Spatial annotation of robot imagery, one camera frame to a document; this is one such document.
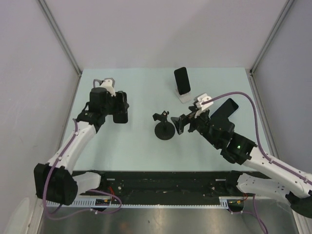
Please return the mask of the black round-base phone stand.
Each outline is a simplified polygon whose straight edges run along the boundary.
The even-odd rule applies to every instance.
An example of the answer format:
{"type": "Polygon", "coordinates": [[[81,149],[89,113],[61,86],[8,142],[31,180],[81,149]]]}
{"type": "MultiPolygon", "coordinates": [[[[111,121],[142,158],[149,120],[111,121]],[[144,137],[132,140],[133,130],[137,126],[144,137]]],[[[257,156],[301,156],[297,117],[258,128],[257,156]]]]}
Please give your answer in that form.
{"type": "Polygon", "coordinates": [[[170,140],[175,135],[175,127],[168,121],[168,111],[163,111],[161,114],[154,113],[154,121],[159,121],[155,126],[154,132],[157,138],[161,140],[170,140]]]}

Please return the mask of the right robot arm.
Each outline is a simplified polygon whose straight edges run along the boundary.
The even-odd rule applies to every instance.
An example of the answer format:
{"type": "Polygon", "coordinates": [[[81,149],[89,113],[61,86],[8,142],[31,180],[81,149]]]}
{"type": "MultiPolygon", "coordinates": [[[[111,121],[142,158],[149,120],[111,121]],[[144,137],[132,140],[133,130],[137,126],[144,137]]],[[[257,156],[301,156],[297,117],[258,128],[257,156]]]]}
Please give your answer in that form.
{"type": "Polygon", "coordinates": [[[171,118],[178,134],[189,125],[189,132],[197,131],[220,154],[232,164],[244,165],[269,177],[266,183],[269,197],[278,194],[289,203],[292,210],[311,218],[312,216],[312,175],[264,152],[259,144],[235,133],[235,125],[227,116],[213,115],[206,111],[200,115],[194,112],[171,118]]]}

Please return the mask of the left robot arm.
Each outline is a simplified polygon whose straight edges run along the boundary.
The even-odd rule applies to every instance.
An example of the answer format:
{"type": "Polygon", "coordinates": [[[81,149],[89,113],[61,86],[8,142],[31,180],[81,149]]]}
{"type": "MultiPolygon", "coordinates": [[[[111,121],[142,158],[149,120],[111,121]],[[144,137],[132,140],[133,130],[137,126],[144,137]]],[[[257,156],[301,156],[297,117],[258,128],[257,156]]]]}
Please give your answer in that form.
{"type": "Polygon", "coordinates": [[[74,119],[74,130],[66,142],[45,164],[34,168],[36,195],[38,198],[61,205],[70,205],[76,196],[92,190],[97,195],[104,194],[108,183],[96,172],[85,172],[73,176],[75,164],[88,142],[98,133],[107,116],[113,122],[128,122],[127,94],[117,91],[111,94],[107,88],[93,88],[89,101],[74,119]]]}

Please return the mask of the blue-edged phone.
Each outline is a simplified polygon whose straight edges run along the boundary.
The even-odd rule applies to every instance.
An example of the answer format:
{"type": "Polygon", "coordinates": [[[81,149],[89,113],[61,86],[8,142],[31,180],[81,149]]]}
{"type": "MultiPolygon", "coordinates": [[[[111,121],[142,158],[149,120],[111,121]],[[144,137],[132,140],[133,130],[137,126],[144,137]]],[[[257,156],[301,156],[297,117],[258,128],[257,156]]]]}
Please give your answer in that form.
{"type": "Polygon", "coordinates": [[[229,117],[239,108],[239,105],[232,99],[227,99],[211,116],[214,122],[228,122],[229,117]]]}

